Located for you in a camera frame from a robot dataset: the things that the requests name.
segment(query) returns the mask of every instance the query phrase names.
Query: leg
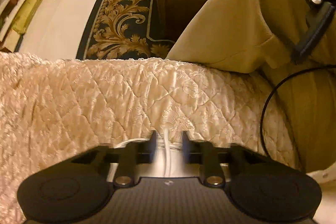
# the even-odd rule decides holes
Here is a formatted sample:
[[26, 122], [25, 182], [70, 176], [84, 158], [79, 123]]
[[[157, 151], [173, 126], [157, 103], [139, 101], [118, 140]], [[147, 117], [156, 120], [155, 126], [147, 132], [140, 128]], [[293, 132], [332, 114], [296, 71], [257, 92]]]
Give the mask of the leg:
[[208, 0], [167, 58], [249, 73], [289, 61], [277, 34], [297, 41], [306, 30], [304, 0]]
[[[168, 59], [203, 63], [249, 73], [262, 68], [275, 85], [291, 73], [314, 66], [290, 63], [288, 44], [307, 30], [304, 0], [208, 0], [178, 39]], [[311, 59], [336, 64], [336, 23]], [[336, 78], [326, 71], [302, 75], [278, 90], [307, 172], [336, 161]]]

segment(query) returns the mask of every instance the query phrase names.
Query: screw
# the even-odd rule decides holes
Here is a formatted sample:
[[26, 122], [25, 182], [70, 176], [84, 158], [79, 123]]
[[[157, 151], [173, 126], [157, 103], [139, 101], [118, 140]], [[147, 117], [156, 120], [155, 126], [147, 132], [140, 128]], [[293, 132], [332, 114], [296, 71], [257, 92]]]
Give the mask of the screw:
[[207, 178], [207, 183], [211, 185], [218, 185], [218, 184], [221, 184], [222, 182], [223, 182], [223, 179], [218, 176], [211, 176]]
[[321, 4], [322, 0], [311, 0], [311, 2], [318, 5]]
[[115, 182], [119, 185], [127, 185], [131, 183], [132, 179], [127, 176], [120, 176], [115, 179]]

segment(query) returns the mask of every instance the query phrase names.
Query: bed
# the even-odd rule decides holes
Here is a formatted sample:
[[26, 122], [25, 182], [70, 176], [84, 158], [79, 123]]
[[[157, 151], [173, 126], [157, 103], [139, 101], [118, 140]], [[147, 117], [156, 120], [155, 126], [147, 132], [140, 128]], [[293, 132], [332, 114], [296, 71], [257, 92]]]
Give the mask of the bed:
[[[181, 131], [263, 153], [259, 119], [271, 91], [257, 73], [228, 73], [159, 58], [58, 60], [0, 53], [0, 223], [22, 223], [16, 201], [29, 175], [101, 143]], [[286, 116], [272, 99], [264, 135], [271, 156], [300, 168]]]

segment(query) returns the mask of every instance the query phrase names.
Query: round pad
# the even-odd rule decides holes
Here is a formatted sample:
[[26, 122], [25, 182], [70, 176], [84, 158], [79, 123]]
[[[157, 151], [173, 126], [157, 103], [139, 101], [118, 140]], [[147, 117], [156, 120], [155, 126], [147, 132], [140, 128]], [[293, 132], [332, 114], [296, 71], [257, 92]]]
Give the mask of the round pad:
[[17, 200], [28, 219], [70, 223], [100, 211], [110, 199], [109, 184], [88, 165], [39, 172], [21, 183]]
[[322, 193], [316, 181], [296, 170], [275, 174], [256, 172], [241, 173], [231, 181], [231, 198], [253, 218], [293, 222], [312, 216]]

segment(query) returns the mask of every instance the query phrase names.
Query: patterned rug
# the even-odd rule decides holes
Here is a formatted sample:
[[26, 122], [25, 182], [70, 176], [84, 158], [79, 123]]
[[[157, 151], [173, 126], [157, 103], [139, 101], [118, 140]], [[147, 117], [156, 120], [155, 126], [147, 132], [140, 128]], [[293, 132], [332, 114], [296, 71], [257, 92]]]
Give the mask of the patterned rug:
[[162, 39], [156, 0], [97, 0], [76, 58], [165, 58], [173, 45]]

